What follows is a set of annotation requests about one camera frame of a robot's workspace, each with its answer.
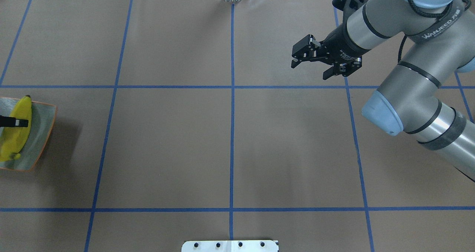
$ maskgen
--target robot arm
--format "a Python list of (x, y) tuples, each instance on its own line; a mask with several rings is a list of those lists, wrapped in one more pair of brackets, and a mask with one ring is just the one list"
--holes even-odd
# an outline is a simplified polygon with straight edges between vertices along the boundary
[(348, 76), (361, 68), (364, 53), (404, 32), (415, 44), (373, 93), (363, 116), (390, 135), (405, 131), (415, 136), (474, 180), (475, 125), (434, 93), (454, 71), (475, 69), (475, 46), (466, 41), (473, 36), (475, 15), (465, 11), (462, 0), (360, 3), (325, 40), (309, 35), (295, 44), (292, 68), (302, 61), (322, 61), (332, 65), (324, 79)]

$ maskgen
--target black band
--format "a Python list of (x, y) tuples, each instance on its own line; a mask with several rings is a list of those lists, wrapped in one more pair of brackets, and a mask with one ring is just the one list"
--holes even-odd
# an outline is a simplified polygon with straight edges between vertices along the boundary
[(15, 117), (4, 117), (0, 115), (0, 127), (15, 127), (17, 119)]
[(436, 118), (440, 114), (440, 111), (442, 110), (442, 102), (440, 100), (438, 100), (438, 101), (439, 101), (439, 104), (437, 106), (436, 113), (434, 113), (434, 115), (430, 118), (430, 120), (426, 124), (422, 125), (422, 127), (418, 128), (416, 130), (410, 131), (410, 132), (406, 132), (407, 134), (415, 134), (415, 133), (421, 132), (421, 131), (425, 130), (427, 127), (429, 127), (429, 125), (432, 124), (432, 122), (434, 122), (434, 120), (436, 120)]
[(462, 16), (464, 9), (465, 3), (463, 3), (462, 0), (453, 0), (449, 5), (447, 5), (443, 17), (437, 19), (437, 21), (428, 29), (418, 34), (411, 35), (409, 38), (415, 43), (422, 43), (441, 35)]
[(328, 34), (322, 42), (321, 49), (328, 52), (328, 59), (321, 61), (329, 65), (349, 63), (370, 51), (359, 47), (351, 40), (346, 29), (346, 23), (339, 25)]
[(366, 26), (368, 27), (368, 29), (371, 30), (371, 32), (373, 32), (374, 35), (380, 37), (381, 39), (389, 39), (390, 37), (388, 36), (385, 36), (383, 34), (381, 34), (380, 32), (377, 32), (376, 29), (374, 29), (374, 27), (370, 24), (370, 21), (368, 20), (368, 16), (366, 16), (366, 4), (363, 5), (363, 20), (364, 20), (364, 23), (366, 24)]
[(469, 178), (471, 181), (473, 181), (475, 183), (475, 180), (470, 178), (467, 174), (463, 173), (462, 171), (460, 171), (461, 174), (465, 175), (465, 177)]
[(446, 132), (444, 132), (441, 136), (435, 138), (430, 142), (418, 143), (422, 144), (423, 147), (426, 147), (431, 151), (441, 150), (449, 146), (449, 144), (453, 143), (453, 141), (455, 141), (460, 135), (462, 135), (462, 132), (465, 129), (465, 126), (467, 125), (467, 119), (462, 114), (455, 111), (455, 109), (453, 109), (453, 111), (455, 112), (455, 118), (453, 119), (452, 124), (450, 125), (450, 127), (448, 127)]
[(434, 83), (437, 88), (440, 88), (442, 86), (442, 83), (433, 75), (429, 74), (429, 72), (423, 70), (422, 68), (419, 68), (418, 66), (414, 66), (411, 63), (407, 63), (404, 61), (400, 61), (397, 63), (398, 65), (405, 66), (406, 68), (409, 68), (413, 71), (416, 71), (417, 73), (421, 74), (424, 78), (427, 78), (430, 82)]

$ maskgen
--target yellow banana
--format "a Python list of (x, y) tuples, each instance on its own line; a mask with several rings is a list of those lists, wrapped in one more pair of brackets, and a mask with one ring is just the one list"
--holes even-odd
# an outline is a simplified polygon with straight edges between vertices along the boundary
[(28, 127), (5, 127), (0, 136), (0, 161), (20, 158), (20, 150), (27, 142), (31, 129), (31, 97), (29, 95), (20, 99), (14, 106), (10, 117), (18, 120), (28, 120)]

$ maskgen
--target wire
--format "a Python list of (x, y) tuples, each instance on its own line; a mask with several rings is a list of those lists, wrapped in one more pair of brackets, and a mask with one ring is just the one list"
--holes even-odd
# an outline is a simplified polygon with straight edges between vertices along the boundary
[(397, 53), (397, 62), (401, 61), (402, 58), (402, 48), (404, 47), (404, 43), (406, 42), (407, 35), (404, 35), (401, 41), (401, 45), (399, 45), (399, 53)]
[(470, 6), (472, 5), (472, 2), (470, 0), (462, 0), (464, 3), (465, 3), (465, 11), (468, 10), (468, 8), (470, 8)]
[(423, 12), (417, 5), (414, 3), (414, 0), (407, 0), (409, 2), (409, 5), (411, 6), (412, 10), (416, 12), (418, 15), (423, 16), (423, 17), (428, 17), (428, 18), (441, 18), (446, 14), (446, 11), (448, 8), (446, 8), (442, 13), (426, 13)]

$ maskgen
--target blue tape line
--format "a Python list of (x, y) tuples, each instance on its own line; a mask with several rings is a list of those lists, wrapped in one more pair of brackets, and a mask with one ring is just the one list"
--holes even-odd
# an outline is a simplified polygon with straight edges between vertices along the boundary
[[(336, 8), (334, 7), (334, 13), (335, 13), (335, 22), (336, 26), (338, 27), (338, 14), (336, 12)], [(363, 167), (361, 166), (361, 156), (360, 156), (360, 147), (358, 145), (358, 136), (356, 134), (356, 125), (355, 125), (355, 120), (354, 120), (354, 115), (353, 115), (353, 106), (351, 105), (351, 94), (350, 94), (350, 86), (348, 83), (348, 78), (345, 79), (345, 86), (346, 86), (346, 97), (348, 99), (348, 108), (350, 110), (350, 119), (351, 119), (351, 128), (353, 130), (353, 140), (355, 143), (355, 148), (356, 148), (356, 155), (358, 156), (358, 170), (360, 172), (360, 184), (361, 184), (361, 193), (363, 194), (363, 204), (364, 204), (364, 213), (366, 216), (366, 227), (368, 228), (368, 238), (370, 241), (370, 249), (371, 252), (374, 252), (374, 242), (373, 242), (373, 231), (371, 229), (371, 221), (370, 221), (370, 212), (368, 210), (368, 200), (366, 198), (366, 188), (364, 185), (364, 177), (363, 177)]]
[[(231, 89), (229, 85), (0, 85), (0, 88), (129, 88), (129, 89)], [(345, 89), (343, 85), (236, 85), (234, 89)], [(376, 85), (349, 85), (350, 89), (377, 89)], [(442, 86), (441, 89), (475, 89), (475, 86)]]
[(148, 89), (231, 89), (231, 86), (219, 86), (219, 85), (118, 85), (117, 88), (148, 88)]
[(129, 11), (127, 12), (127, 20), (125, 22), (124, 37), (122, 38), (122, 47), (121, 47), (121, 51), (120, 51), (119, 63), (117, 65), (117, 74), (115, 76), (115, 88), (114, 88), (114, 92), (112, 93), (111, 107), (110, 107), (110, 110), (109, 110), (109, 118), (107, 120), (107, 127), (105, 129), (104, 145), (102, 146), (101, 161), (99, 163), (99, 171), (97, 172), (97, 180), (96, 180), (96, 183), (95, 183), (94, 198), (93, 198), (93, 203), (92, 203), (92, 211), (91, 211), (91, 217), (90, 217), (90, 220), (89, 220), (88, 235), (86, 236), (86, 242), (85, 242), (85, 245), (84, 245), (84, 252), (88, 251), (89, 242), (90, 242), (90, 239), (91, 239), (92, 226), (93, 226), (93, 222), (94, 222), (95, 206), (97, 204), (97, 196), (99, 194), (99, 186), (100, 186), (100, 183), (101, 183), (101, 176), (102, 176), (102, 167), (104, 165), (105, 151), (106, 151), (106, 148), (107, 148), (107, 141), (109, 139), (109, 131), (110, 131), (110, 128), (111, 128), (112, 114), (114, 113), (115, 96), (117, 95), (117, 85), (119, 83), (119, 78), (120, 78), (122, 57), (124, 56), (125, 41), (127, 39), (127, 30), (129, 28), (129, 20), (130, 20), (130, 14), (132, 12), (132, 3), (133, 2), (134, 2), (134, 0), (130, 0), (130, 2), (129, 2)]
[(305, 86), (305, 85), (244, 85), (236, 89), (343, 89), (345, 86)]
[(365, 211), (363, 207), (240, 207), (234, 208), (234, 212), (343, 212)]
[(430, 211), (430, 210), (475, 210), (475, 206), (395, 206), (370, 207), (370, 211)]
[[(34, 208), (4, 207), (0, 212), (92, 212), (92, 208)], [(236, 207), (233, 212), (357, 212), (364, 207)], [(431, 210), (475, 210), (475, 206), (382, 206), (368, 207), (369, 211), (431, 211)], [(95, 208), (95, 213), (193, 213), (193, 212), (227, 212), (227, 207), (205, 208)]]
[(19, 208), (0, 208), (0, 212), (91, 212), (92, 208), (36, 208), (36, 207), (19, 207)]
[(233, 207), (234, 207), (234, 3), (231, 5), (231, 141), (229, 159), (229, 239), (233, 240)]
[(84, 89), (84, 88), (115, 88), (114, 85), (2, 85), (0, 88), (51, 88), (51, 89)]
[(472, 117), (472, 112), (470, 112), (470, 107), (468, 106), (467, 98), (465, 98), (465, 93), (463, 92), (462, 83), (460, 82), (458, 73), (455, 72), (454, 74), (455, 74), (455, 78), (457, 79), (458, 89), (460, 89), (460, 93), (462, 94), (463, 103), (465, 104), (465, 108), (467, 109), (468, 118), (473, 123), (474, 118)]
[(177, 212), (229, 212), (229, 208), (96, 208), (95, 212), (158, 212), (158, 213), (177, 213)]
[(3, 68), (3, 72), (0, 77), (0, 85), (3, 83), (3, 79), (5, 78), (5, 74), (7, 73), (8, 65), (10, 64), (10, 59), (12, 59), (13, 51), (15, 49), (15, 46), (17, 45), (18, 37), (20, 36), (20, 32), (22, 31), (23, 24), (25, 23), (25, 19), (27, 18), (30, 5), (31, 5), (31, 0), (28, 0), (27, 8), (25, 9), (25, 13), (23, 14), (22, 21), (20, 22), (20, 26), (18, 27), (17, 35), (15, 36), (15, 39), (13, 40), (12, 48), (10, 49), (7, 62), (5, 63), (5, 67)]

